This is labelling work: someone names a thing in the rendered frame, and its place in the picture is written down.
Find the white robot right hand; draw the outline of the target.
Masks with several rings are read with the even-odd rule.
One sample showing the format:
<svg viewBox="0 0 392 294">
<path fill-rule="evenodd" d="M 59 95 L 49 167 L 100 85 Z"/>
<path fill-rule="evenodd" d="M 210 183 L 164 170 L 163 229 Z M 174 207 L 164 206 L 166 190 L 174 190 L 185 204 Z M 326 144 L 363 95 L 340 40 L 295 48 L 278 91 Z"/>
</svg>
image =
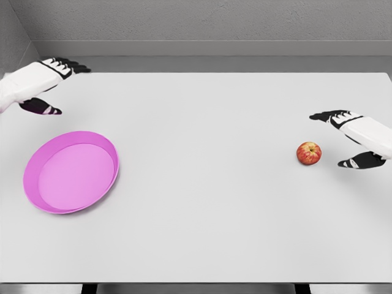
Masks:
<svg viewBox="0 0 392 294">
<path fill-rule="evenodd" d="M 349 110 L 323 111 L 309 118 L 332 125 L 351 141 L 367 149 L 364 153 L 338 162 L 339 167 L 363 170 L 380 167 L 392 160 L 392 129 L 384 124 Z"/>
</svg>

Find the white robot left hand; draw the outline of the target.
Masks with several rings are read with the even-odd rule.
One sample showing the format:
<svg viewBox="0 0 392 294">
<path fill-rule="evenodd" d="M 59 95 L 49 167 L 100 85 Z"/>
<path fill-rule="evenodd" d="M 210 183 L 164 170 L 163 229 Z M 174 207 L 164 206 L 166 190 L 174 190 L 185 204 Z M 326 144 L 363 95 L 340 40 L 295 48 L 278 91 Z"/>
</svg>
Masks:
<svg viewBox="0 0 392 294">
<path fill-rule="evenodd" d="M 32 62 L 7 78 L 12 87 L 13 103 L 23 110 L 38 115 L 60 115 L 62 111 L 37 96 L 76 74 L 90 73 L 91 69 L 67 58 L 53 57 Z"/>
</svg>

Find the red yellow apple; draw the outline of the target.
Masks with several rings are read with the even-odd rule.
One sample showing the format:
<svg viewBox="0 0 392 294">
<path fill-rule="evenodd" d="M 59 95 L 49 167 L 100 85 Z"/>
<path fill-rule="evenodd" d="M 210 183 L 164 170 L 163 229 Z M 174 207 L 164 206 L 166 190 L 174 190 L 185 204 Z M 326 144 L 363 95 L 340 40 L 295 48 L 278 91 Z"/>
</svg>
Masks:
<svg viewBox="0 0 392 294">
<path fill-rule="evenodd" d="M 318 144 L 307 141 L 299 145 L 296 150 L 298 161 L 303 165 L 314 165 L 322 157 L 322 150 Z"/>
</svg>

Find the pink round plate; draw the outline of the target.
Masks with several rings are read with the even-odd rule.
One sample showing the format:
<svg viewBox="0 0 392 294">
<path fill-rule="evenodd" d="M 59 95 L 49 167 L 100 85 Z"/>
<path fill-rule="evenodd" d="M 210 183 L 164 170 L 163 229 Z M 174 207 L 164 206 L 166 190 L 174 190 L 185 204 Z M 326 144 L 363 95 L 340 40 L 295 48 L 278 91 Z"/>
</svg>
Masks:
<svg viewBox="0 0 392 294">
<path fill-rule="evenodd" d="M 38 209 L 67 214 L 99 201 L 116 181 L 119 155 L 101 134 L 74 131 L 44 143 L 29 159 L 23 189 Z"/>
</svg>

